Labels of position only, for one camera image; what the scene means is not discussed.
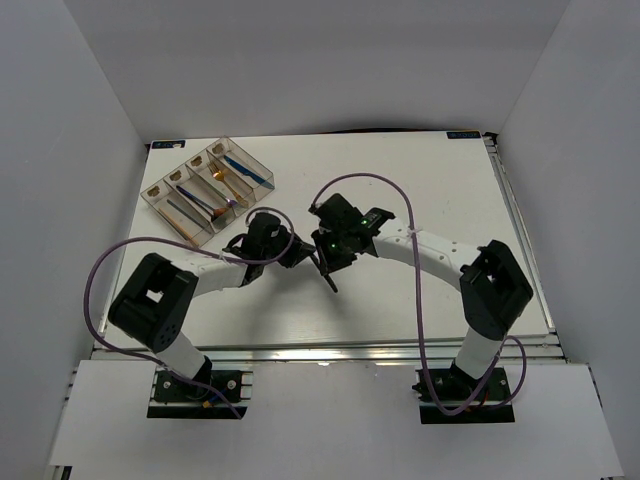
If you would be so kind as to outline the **black knife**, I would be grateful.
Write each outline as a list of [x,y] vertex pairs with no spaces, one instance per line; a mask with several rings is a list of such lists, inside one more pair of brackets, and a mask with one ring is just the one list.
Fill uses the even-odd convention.
[[334,293],[338,293],[338,287],[337,287],[336,283],[334,282],[334,280],[330,276],[329,265],[328,265],[328,262],[326,260],[326,256],[324,255],[324,253],[321,250],[317,249],[316,252],[314,253],[313,257],[312,257],[312,260],[314,262],[314,265],[318,269],[318,271],[320,273],[320,276],[329,285],[330,289]]

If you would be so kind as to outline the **iridescent green fork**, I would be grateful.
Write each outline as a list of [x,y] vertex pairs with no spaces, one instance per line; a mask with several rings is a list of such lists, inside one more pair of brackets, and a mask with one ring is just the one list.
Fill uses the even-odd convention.
[[220,203],[221,203],[222,207],[224,209],[226,209],[226,210],[233,209],[237,204],[237,202],[235,200],[231,200],[231,199],[228,199],[228,198],[223,198],[220,201]]

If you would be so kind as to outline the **yellow chopstick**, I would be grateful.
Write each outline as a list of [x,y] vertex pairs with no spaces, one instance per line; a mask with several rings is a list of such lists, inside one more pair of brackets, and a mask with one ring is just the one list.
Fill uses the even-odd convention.
[[188,242],[191,246],[194,246],[194,247],[199,246],[199,243],[163,209],[159,209],[158,213],[161,215],[161,217],[165,221],[167,221],[170,224],[170,226],[181,236],[183,240]]

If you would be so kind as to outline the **blue knife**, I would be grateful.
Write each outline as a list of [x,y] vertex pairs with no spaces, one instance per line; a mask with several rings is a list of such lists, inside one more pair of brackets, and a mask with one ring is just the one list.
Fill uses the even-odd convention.
[[241,163],[239,163],[238,161],[234,160],[233,158],[231,158],[228,155],[224,155],[224,160],[232,167],[234,168],[237,172],[239,172],[241,175],[244,175],[246,177],[251,178],[253,181],[255,181],[257,184],[264,186],[268,189],[273,190],[274,189],[274,185],[271,184],[270,182],[268,182],[267,180],[265,180],[263,177],[261,177],[260,175],[258,175],[257,173],[255,173],[254,171],[250,170],[249,168],[245,167],[244,165],[242,165]]

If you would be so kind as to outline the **gold fork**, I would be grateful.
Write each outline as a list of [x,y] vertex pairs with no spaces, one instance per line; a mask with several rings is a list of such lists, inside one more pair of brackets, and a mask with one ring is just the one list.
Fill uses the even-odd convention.
[[243,207],[247,207],[248,206],[248,202],[244,199],[244,197],[237,192],[232,186],[231,184],[226,180],[224,172],[219,169],[214,163],[210,162],[208,164],[209,170],[211,171],[211,174],[213,176],[213,178],[222,183],[228,190],[229,192],[233,195],[233,197],[235,198],[236,202],[238,204],[240,204]]

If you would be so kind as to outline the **iridescent purple spoon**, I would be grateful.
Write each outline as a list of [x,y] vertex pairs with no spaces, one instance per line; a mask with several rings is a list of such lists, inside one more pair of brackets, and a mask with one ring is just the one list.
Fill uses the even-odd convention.
[[186,190],[185,188],[183,188],[180,185],[176,186],[176,189],[178,190],[179,193],[181,193],[182,195],[184,195],[187,199],[189,199],[190,201],[196,203],[197,205],[199,205],[201,208],[203,208],[204,210],[206,210],[207,212],[211,213],[212,212],[212,207],[210,205],[208,205],[206,202],[204,202],[203,200],[199,199],[197,196],[195,196],[194,194],[190,193],[188,190]]

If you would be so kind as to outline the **black spoon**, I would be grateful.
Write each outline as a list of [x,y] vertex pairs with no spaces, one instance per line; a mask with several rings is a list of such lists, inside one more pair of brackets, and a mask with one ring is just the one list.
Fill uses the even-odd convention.
[[199,199],[193,199],[193,202],[206,212],[211,221],[222,217],[228,211],[227,207],[214,208]]

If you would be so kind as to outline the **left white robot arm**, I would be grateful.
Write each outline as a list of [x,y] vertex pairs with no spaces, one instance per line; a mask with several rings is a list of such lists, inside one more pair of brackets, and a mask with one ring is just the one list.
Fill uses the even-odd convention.
[[193,257],[172,261],[157,253],[144,256],[108,311],[111,324],[178,374],[177,387],[191,399],[205,396],[212,378],[211,361],[182,333],[192,300],[251,284],[269,261],[293,268],[314,257],[315,247],[275,215],[261,212],[223,252],[223,260]]

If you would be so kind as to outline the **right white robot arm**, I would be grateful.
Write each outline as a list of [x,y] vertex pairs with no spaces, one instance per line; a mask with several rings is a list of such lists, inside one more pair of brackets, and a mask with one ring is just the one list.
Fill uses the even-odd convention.
[[409,266],[419,262],[420,271],[460,293],[468,330],[450,368],[451,384],[466,399],[484,391],[486,371],[533,298],[532,287],[509,246],[492,240],[474,247],[412,230],[393,213],[376,207],[363,213],[340,194],[312,206],[310,213],[319,219],[312,238],[323,275],[368,254]]

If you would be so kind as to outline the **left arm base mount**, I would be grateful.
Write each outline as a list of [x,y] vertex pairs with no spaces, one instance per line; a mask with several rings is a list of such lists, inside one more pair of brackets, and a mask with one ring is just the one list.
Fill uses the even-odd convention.
[[153,378],[147,417],[172,420],[240,420],[252,397],[254,372],[213,369],[210,388],[178,380],[158,370]]

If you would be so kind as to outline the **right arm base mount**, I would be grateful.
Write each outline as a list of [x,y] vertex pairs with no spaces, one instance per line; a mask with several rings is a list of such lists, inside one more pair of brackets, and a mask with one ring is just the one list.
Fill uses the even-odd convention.
[[[448,369],[431,369],[430,378],[435,393],[443,406],[453,410],[472,393],[472,389],[456,380]],[[495,368],[487,384],[475,396],[470,405],[456,416],[444,415],[436,406],[427,388],[422,370],[416,371],[417,382],[412,389],[418,395],[420,422],[422,425],[508,424],[515,422],[511,402],[511,388],[505,369]]]

